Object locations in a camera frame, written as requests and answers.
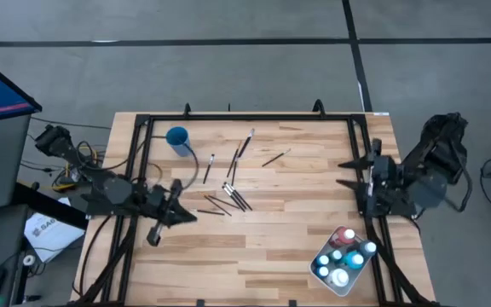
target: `wooden tabletop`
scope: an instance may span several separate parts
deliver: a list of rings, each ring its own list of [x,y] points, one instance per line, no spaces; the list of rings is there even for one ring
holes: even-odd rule
[[[136,113],[115,115],[105,167],[127,157],[135,116]],[[372,113],[366,116],[371,139],[382,139],[383,154],[398,160],[390,117]],[[195,213],[197,223],[165,229],[158,247],[146,241],[154,221],[141,218],[127,304],[195,305],[197,299],[205,299],[208,305],[287,305],[290,299],[296,299],[298,305],[377,305],[370,264],[343,298],[309,273],[309,262],[338,225],[366,236],[353,193],[335,183],[336,179],[355,180],[353,171],[337,167],[352,159],[345,122],[160,121],[155,123],[153,134],[163,136],[172,126],[188,130],[200,163],[198,178],[180,198],[190,210],[216,210],[200,193],[230,201],[221,189],[222,183],[227,181],[228,166],[239,142],[255,128],[234,181],[253,211],[225,207],[232,217]],[[290,153],[261,167],[289,148]],[[202,184],[212,154],[215,162]],[[194,173],[192,158],[177,156],[164,139],[153,139],[149,162],[163,171],[160,174],[152,165],[147,168],[150,185],[160,182],[169,187],[173,178],[186,184]],[[115,171],[124,173],[124,167]],[[90,243],[102,220],[98,217],[90,221],[84,246]],[[417,229],[401,217],[388,217],[388,222],[397,263],[420,293],[435,299]],[[94,244],[85,285],[95,280],[107,261],[113,226],[114,219]],[[391,299],[389,275],[385,265],[382,267]],[[112,298],[117,296],[120,270],[118,267],[113,279]]]

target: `bottle cap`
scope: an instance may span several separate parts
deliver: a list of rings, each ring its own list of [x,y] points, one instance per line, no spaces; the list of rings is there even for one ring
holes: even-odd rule
[[[365,250],[367,252],[376,252],[376,244],[374,244],[373,242],[368,242],[365,245]]]
[[[363,256],[360,254],[354,255],[354,257],[351,258],[351,262],[354,264],[363,264]]]
[[[331,255],[335,260],[340,260],[342,258],[342,253],[339,250],[332,252]]]
[[[319,264],[322,264],[322,265],[329,264],[329,257],[323,255],[323,256],[320,256],[319,258],[317,258],[317,261]]]
[[[325,277],[329,275],[329,269],[327,267],[319,267],[317,269],[317,275],[319,275],[320,277]]]
[[[346,239],[354,239],[355,237],[355,231],[353,229],[346,229],[344,231],[344,238]]]
[[[331,281],[338,287],[344,287],[348,284],[348,273],[343,269],[335,269],[331,273]]]

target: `concrete floor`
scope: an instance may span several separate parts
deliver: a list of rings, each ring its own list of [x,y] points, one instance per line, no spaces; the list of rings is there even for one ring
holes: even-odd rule
[[[491,1],[352,0],[359,38],[491,37]],[[338,0],[0,0],[0,41],[172,38],[345,38]],[[361,46],[373,111],[390,112],[401,154],[435,113],[469,120],[464,144],[474,192],[467,210],[446,206],[419,221],[437,299],[491,305],[491,206],[478,184],[491,158],[491,44]],[[0,71],[43,107],[39,117],[111,125],[118,111],[361,111],[348,45],[0,48]],[[32,122],[36,135],[43,124]],[[106,143],[104,130],[71,128]],[[32,146],[24,159],[61,164]],[[50,184],[20,170],[20,179]],[[448,197],[461,200],[465,182]],[[491,181],[486,183],[491,195]],[[43,304],[69,298],[80,251],[28,282]]]

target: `black cable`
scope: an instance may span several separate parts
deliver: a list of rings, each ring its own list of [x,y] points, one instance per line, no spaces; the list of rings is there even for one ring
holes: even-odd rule
[[[86,263],[87,263],[87,261],[89,259],[90,250],[92,250],[92,246],[94,245],[94,241],[97,239],[97,237],[100,234],[100,231],[103,228],[103,226],[105,226],[105,224],[107,223],[107,221],[109,221],[109,218],[111,218],[111,216],[107,216],[103,220],[103,222],[101,222],[100,226],[95,231],[94,236],[92,237],[92,240],[89,243],[89,247],[86,249],[86,253],[84,254],[83,267],[81,268],[81,276],[79,278],[79,284],[78,284],[78,295],[80,295],[80,296],[83,296],[84,295],[84,293],[83,293],[83,289],[84,289],[84,273],[86,271]]]
[[[457,211],[457,212],[463,212],[465,210],[465,207],[467,206],[467,201],[471,197],[471,193],[473,191],[473,180],[471,179],[471,176],[469,175],[469,172],[467,171],[467,168],[465,168],[465,163],[464,161],[461,160],[458,154],[458,150],[454,146],[452,141],[449,141],[450,143],[450,148],[453,151],[453,154],[456,156],[456,159],[458,159],[459,166],[461,166],[461,169],[464,172],[465,180],[467,181],[467,192],[465,192],[464,199],[461,201],[461,206],[458,208],[454,205],[452,207]]]
[[[119,166],[123,165],[124,163],[128,162],[128,158],[126,158],[124,161],[120,162],[117,165],[113,165],[113,166],[109,166],[109,167],[105,167],[105,168],[91,167],[89,165],[86,165],[86,162],[84,162],[84,161],[81,160],[80,154],[78,152],[78,148],[79,148],[79,145],[80,144],[86,144],[89,147],[90,151],[92,150],[92,147],[86,141],[81,141],[77,145],[77,159],[78,159],[79,163],[81,163],[81,166],[80,167],[89,169],[91,171],[110,171],[110,170],[116,169],[117,167],[119,167]],[[143,141],[142,144],[140,144],[140,146],[138,146],[138,148],[136,150],[136,154],[140,151],[140,149],[142,149],[142,147],[143,147],[144,144],[145,144],[145,141]]]
[[[72,281],[72,290],[80,297],[81,293],[78,292],[77,288],[75,287],[75,281]]]
[[[49,249],[49,248],[44,248],[44,247],[32,247],[32,250],[35,251],[35,250],[42,250],[42,251],[49,251],[49,252],[59,252],[59,251],[64,251],[64,250],[72,250],[72,249],[77,249],[77,248],[83,248],[83,246],[66,246],[66,247],[63,247],[63,248],[59,248],[59,249]],[[4,266],[5,263],[7,261],[9,261],[10,259],[16,257],[17,255],[20,255],[22,252],[27,252],[27,251],[18,251],[18,252],[15,252],[14,254],[10,255],[9,257],[7,257],[3,262],[1,262],[0,266]]]
[[[187,185],[185,185],[183,187],[183,191],[186,190],[188,187],[190,187],[191,185],[193,185],[194,181],[196,181],[196,177],[198,176],[198,170],[200,168],[200,165],[198,163],[198,158],[196,158],[196,153],[194,153],[194,151],[187,145],[187,144],[183,144],[183,146],[185,146],[186,149],[188,149],[188,151],[193,154],[193,158],[194,158],[194,163],[195,163],[195,169],[194,169],[194,175],[193,175],[193,178],[191,179],[191,181],[189,183],[187,183]]]
[[[55,121],[55,120],[47,120],[47,119],[40,119],[32,116],[32,119],[38,120],[44,123],[49,123],[49,124],[58,124],[58,125],[67,125],[71,127],[84,127],[84,128],[94,128],[94,129],[103,129],[103,130],[111,130],[110,127],[104,127],[104,126],[99,126],[99,125],[81,125],[81,124],[74,124],[74,123],[65,123],[65,122],[60,122],[60,121]]]
[[[62,166],[62,165],[44,165],[44,164],[40,164],[40,163],[29,161],[29,160],[25,160],[25,159],[23,159],[21,162],[24,162],[24,163],[27,163],[27,164],[31,164],[31,165],[37,165],[37,166],[58,167],[58,168],[61,168],[61,169],[62,168],[65,168],[65,166]]]
[[[484,164],[482,165],[482,168],[481,168],[481,176],[479,178],[479,181],[481,183],[481,190],[482,190],[482,193],[484,194],[484,197],[486,197],[486,200],[488,201],[488,203],[490,203],[491,205],[491,199],[488,197],[488,194],[486,193],[486,189],[484,188],[484,182],[482,181],[482,179],[484,178],[482,176],[482,174],[484,173],[484,169],[486,168],[486,165],[488,165],[488,163],[491,162],[491,159],[488,159],[486,160],[486,162],[484,162]]]
[[[29,166],[29,165],[25,165],[24,163],[20,163],[20,165],[24,166],[25,168],[28,168],[30,170],[34,170],[34,171],[43,171],[43,172],[46,172],[46,173],[50,173],[50,172],[53,172],[53,171],[58,171],[58,170],[53,170],[49,167],[45,167],[45,168],[38,168],[38,167],[33,167],[33,166]]]
[[[152,136],[152,138],[166,138],[166,136]],[[199,165],[199,162],[198,162],[198,158],[196,157],[196,153],[194,153],[193,149],[190,148],[190,146],[188,146],[187,144],[183,144],[183,146],[193,155],[193,158],[194,158],[194,175],[193,175],[193,178],[191,179],[190,182],[188,182],[184,187],[183,187],[183,190],[186,190],[187,188],[189,188],[191,185],[193,185],[193,183],[196,181],[196,178],[198,177],[198,172],[199,172],[199,168],[200,168],[200,165]],[[159,171],[160,171],[160,177],[162,177],[162,169],[159,168]]]
[[[156,163],[153,163],[153,162],[147,162],[148,165],[152,165],[154,167],[156,167],[157,170],[159,170],[159,180],[157,180],[157,182],[155,182],[153,185],[157,185],[159,184],[161,181],[162,181],[162,176],[164,175],[164,172],[162,171],[162,168],[157,165]]]

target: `black paintbrush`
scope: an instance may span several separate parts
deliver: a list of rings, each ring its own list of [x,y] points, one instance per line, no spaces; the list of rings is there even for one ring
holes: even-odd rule
[[[238,151],[240,150],[241,144],[242,144],[242,141],[240,141],[238,143],[238,148],[236,148],[236,151],[234,152],[234,157],[232,157],[232,161],[230,161],[230,166],[228,167],[228,172],[227,172],[227,178],[228,178],[228,176],[230,176],[230,171],[232,170],[232,166],[234,165],[236,158],[238,158]]]
[[[240,193],[238,193],[238,191],[236,191],[236,189],[228,184],[228,183],[224,183],[228,190],[230,191],[230,193],[232,193],[232,195],[234,195],[241,203],[243,206],[247,207],[249,210],[253,211],[253,209],[251,208],[251,206],[249,206],[249,204],[247,203],[246,200],[244,200],[244,198],[242,197],[242,195],[240,195]]]
[[[215,214],[215,215],[222,215],[222,216],[225,215],[224,213],[221,213],[221,212],[213,212],[213,211],[206,211],[206,210],[200,210],[200,209],[197,209],[196,212],[208,213],[208,214]]]
[[[230,192],[230,190],[225,187],[225,186],[222,186],[222,190],[225,191],[227,194],[228,194],[228,197],[230,197],[230,199],[236,204],[238,205],[238,207],[243,211],[243,212],[246,212],[246,207],[244,205],[241,204],[241,202],[236,198],[236,196],[234,194],[232,194]]]
[[[275,156],[275,157],[273,157],[272,159],[270,159],[270,160],[269,160],[269,162],[267,162],[267,163],[263,164],[263,167],[264,167],[264,166],[266,166],[266,165],[269,165],[270,163],[272,163],[272,162],[274,162],[274,161],[276,161],[276,160],[277,160],[277,159],[279,159],[279,158],[280,158],[282,155],[287,154],[287,153],[289,153],[290,151],[291,151],[291,149],[289,148],[289,149],[287,149],[285,152],[278,154],[277,156]]]
[[[210,157],[210,163],[208,164],[208,168],[205,170],[204,181],[202,182],[202,184],[205,184],[205,179],[208,178],[208,173],[210,172],[211,164],[213,163],[214,159],[215,159],[215,154],[212,154]]]
[[[236,176],[236,167],[238,167],[238,160],[234,162],[234,170],[232,171],[232,184],[234,184],[234,177]]]
[[[255,133],[255,129],[251,129],[251,131],[249,132],[249,136],[247,136],[247,138],[245,140],[245,143],[244,143],[244,146],[242,147],[242,150],[240,150],[240,154],[238,154],[238,158],[241,158],[242,154],[244,154],[246,147],[247,147],[247,144],[249,144],[249,141],[251,141],[251,138],[253,137],[254,133]]]
[[[212,200],[217,200],[217,201],[220,201],[220,202],[222,202],[223,204],[225,204],[225,205],[227,205],[227,206],[231,206],[231,207],[233,207],[233,208],[239,209],[239,207],[238,207],[238,206],[235,206],[235,205],[233,205],[233,204],[231,204],[231,203],[229,203],[229,202],[227,202],[227,201],[224,201],[224,200],[219,200],[219,199],[218,199],[217,197],[215,197],[215,196],[211,196],[211,195],[207,195],[207,196],[208,196],[209,198],[211,198]]]
[[[220,205],[216,204],[216,203],[215,203],[215,201],[210,200],[210,198],[209,198],[209,197],[207,197],[207,196],[205,196],[205,195],[204,195],[204,198],[205,198],[207,201],[211,202],[211,203],[212,203],[214,206],[216,206],[217,208],[221,209],[223,212],[227,213],[229,216],[231,216],[231,217],[232,217],[232,214],[228,213],[228,211],[224,210],[224,209],[223,209],[223,208],[222,208]]]

